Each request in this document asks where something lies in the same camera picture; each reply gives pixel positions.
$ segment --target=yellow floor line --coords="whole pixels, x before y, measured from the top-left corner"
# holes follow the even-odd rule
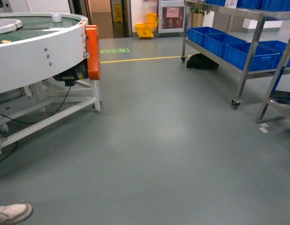
[[[101,63],[132,62],[132,61],[143,61],[143,60],[163,60],[163,59],[173,59],[173,58],[180,58],[180,57],[181,57],[181,56],[166,56],[166,57],[143,58],[143,59],[131,59],[131,60],[103,61],[103,62],[101,62]]]

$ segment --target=white sneaker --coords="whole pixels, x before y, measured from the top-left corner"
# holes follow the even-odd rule
[[[29,217],[31,213],[32,206],[29,204],[0,206],[0,225],[19,223]]]

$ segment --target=yellow mop bucket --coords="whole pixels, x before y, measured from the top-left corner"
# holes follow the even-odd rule
[[[158,25],[159,18],[155,13],[147,13],[147,23],[152,23],[153,27]]]
[[[139,38],[153,38],[154,25],[152,23],[138,23],[136,24],[136,31]]]

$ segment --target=black bag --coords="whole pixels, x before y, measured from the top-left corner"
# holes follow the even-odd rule
[[[187,68],[194,69],[215,69],[219,64],[209,59],[203,54],[192,55],[187,61]]]

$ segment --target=caster wheel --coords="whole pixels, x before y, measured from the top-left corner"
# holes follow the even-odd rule
[[[8,138],[7,137],[1,137],[0,138],[3,142],[5,142],[5,141],[7,141],[8,140]]]
[[[5,134],[7,134],[9,132],[9,128],[0,127],[0,130]]]
[[[237,109],[239,106],[240,106],[240,103],[237,103],[234,100],[231,102],[231,107],[233,107],[233,109]]]

